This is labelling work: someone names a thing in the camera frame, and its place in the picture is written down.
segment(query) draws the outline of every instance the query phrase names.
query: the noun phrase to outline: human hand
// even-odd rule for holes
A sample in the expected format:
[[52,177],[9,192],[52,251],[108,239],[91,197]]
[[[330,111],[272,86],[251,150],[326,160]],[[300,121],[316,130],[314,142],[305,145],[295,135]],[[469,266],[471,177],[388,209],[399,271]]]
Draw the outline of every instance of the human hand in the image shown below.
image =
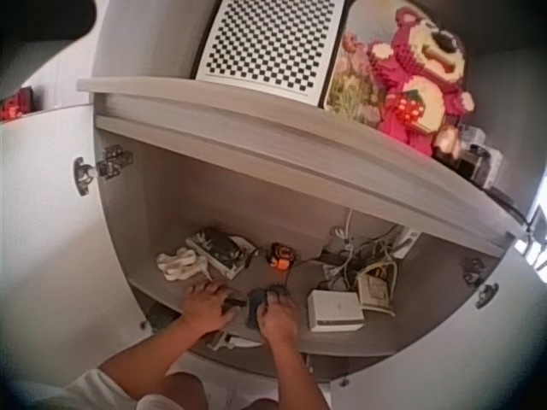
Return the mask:
[[222,305],[232,290],[222,282],[203,282],[192,286],[183,305],[182,321],[201,337],[218,331],[236,315],[232,308],[222,313]]
[[268,304],[263,303],[257,310],[260,332],[270,347],[297,346],[297,306],[288,296],[267,294]]

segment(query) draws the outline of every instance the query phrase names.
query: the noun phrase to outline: small box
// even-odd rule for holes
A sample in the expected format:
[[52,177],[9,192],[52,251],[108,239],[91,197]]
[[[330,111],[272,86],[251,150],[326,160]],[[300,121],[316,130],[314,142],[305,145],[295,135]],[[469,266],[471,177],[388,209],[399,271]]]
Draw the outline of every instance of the small box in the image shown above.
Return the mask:
[[313,290],[308,296],[309,329],[313,332],[357,331],[365,325],[353,292]]

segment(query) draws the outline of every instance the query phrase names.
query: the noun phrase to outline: metal bracket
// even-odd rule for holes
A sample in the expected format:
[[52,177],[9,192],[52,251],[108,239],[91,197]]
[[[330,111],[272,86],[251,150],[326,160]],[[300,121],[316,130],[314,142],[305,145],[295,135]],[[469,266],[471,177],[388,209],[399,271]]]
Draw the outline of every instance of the metal bracket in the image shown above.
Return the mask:
[[106,148],[103,156],[104,159],[96,166],[85,164],[82,157],[74,160],[74,183],[81,196],[89,194],[89,185],[94,179],[112,179],[120,175],[123,168],[133,164],[133,153],[125,151],[120,145]]
[[483,289],[479,292],[479,300],[475,303],[477,309],[482,309],[497,295],[499,291],[499,284],[485,284]]
[[483,283],[482,273],[485,271],[485,263],[479,258],[465,258],[461,263],[463,280],[470,288],[478,289]]

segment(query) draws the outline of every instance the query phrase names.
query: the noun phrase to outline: cabinet hinge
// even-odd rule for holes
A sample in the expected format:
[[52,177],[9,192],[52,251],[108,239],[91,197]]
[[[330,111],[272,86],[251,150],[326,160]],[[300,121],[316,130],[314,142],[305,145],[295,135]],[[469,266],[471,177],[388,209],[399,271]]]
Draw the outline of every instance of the cabinet hinge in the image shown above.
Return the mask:
[[84,163],[82,157],[74,160],[74,182],[81,196],[89,194],[89,184],[93,179],[112,179],[121,174],[121,170],[133,164],[133,152],[120,145],[107,147],[103,158],[95,166]]

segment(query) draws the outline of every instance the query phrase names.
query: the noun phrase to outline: white cabinet door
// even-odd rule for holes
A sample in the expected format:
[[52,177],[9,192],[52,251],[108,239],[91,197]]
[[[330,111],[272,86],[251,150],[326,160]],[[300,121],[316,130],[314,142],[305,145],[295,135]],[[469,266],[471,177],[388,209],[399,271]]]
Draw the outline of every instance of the white cabinet door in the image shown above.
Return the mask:
[[474,295],[401,353],[350,375],[346,387],[332,382],[333,409],[461,410],[502,401],[544,347],[547,286],[514,249],[487,283],[499,291],[482,309]]
[[2,127],[1,314],[10,364],[62,384],[147,334],[105,223],[97,183],[80,196],[73,161],[95,162],[93,109]]

